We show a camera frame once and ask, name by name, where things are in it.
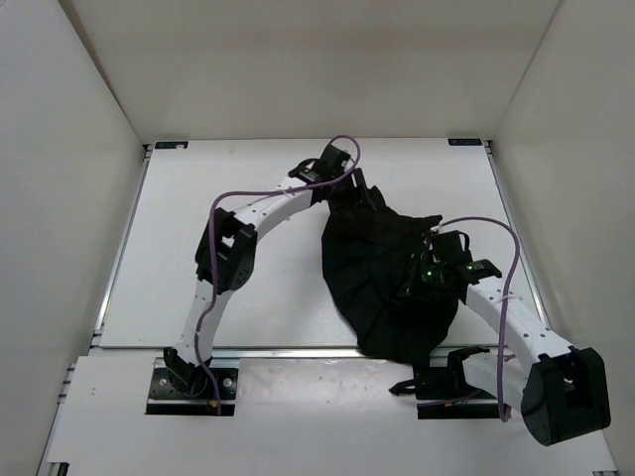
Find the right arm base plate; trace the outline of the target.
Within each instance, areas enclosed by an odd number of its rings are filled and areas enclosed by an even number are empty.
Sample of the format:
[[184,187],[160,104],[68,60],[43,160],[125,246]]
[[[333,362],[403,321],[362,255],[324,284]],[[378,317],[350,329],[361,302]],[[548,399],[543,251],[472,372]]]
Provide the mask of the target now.
[[462,363],[460,357],[447,356],[444,365],[413,365],[413,377],[388,392],[414,397],[419,420],[499,419],[494,397],[466,383]]

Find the black skirt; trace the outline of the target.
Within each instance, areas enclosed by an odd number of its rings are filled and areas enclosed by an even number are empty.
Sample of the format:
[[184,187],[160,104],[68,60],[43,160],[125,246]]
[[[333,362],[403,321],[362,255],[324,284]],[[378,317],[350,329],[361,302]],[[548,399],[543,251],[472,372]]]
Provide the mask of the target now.
[[321,235],[322,276],[338,312],[367,357],[426,365],[447,337],[458,300],[409,296],[409,261],[423,254],[425,240],[442,221],[412,217],[390,208],[355,212],[328,204]]

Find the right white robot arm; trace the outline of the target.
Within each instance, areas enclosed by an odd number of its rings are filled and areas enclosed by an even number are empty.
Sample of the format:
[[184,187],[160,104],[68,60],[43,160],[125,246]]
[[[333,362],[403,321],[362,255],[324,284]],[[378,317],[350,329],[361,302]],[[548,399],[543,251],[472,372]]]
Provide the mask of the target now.
[[495,398],[502,421],[521,416],[544,446],[605,429],[611,411],[605,364],[591,347],[578,348],[538,319],[509,290],[488,260],[410,258],[403,287],[408,298],[451,297],[498,333],[498,348],[471,345],[451,351],[444,366],[417,365],[394,395],[415,394],[418,407],[452,407],[480,394]]

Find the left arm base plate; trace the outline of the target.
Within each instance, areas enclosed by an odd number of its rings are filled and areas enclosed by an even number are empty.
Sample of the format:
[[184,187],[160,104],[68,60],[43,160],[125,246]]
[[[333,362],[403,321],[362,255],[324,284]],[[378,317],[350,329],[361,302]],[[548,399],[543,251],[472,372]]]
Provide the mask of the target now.
[[239,361],[221,359],[211,367],[216,379],[218,395],[206,374],[197,377],[193,386],[183,383],[162,359],[154,363],[145,414],[149,416],[233,417],[239,383]]

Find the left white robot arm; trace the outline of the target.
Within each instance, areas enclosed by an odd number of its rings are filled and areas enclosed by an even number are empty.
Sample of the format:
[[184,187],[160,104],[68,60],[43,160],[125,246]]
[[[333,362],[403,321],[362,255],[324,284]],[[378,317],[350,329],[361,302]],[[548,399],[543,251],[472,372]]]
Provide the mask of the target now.
[[209,211],[194,255],[195,289],[190,312],[177,342],[164,349],[171,384],[188,398],[212,394],[213,341],[232,295],[251,278],[259,241],[275,227],[322,201],[369,198],[363,171],[346,160],[305,160],[272,190],[231,191]]

